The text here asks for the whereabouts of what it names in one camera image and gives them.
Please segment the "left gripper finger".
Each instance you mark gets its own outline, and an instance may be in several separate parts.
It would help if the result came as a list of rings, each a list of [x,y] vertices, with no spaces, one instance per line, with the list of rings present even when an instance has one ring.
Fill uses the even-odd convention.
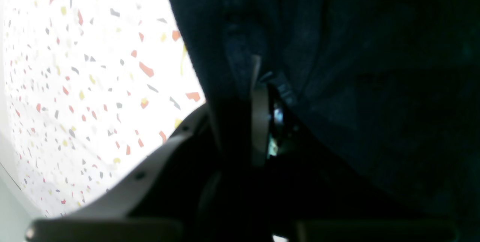
[[[251,91],[244,114],[214,120],[203,105],[173,136],[94,203],[35,220],[28,242],[269,242],[254,172],[267,159],[270,90]]]

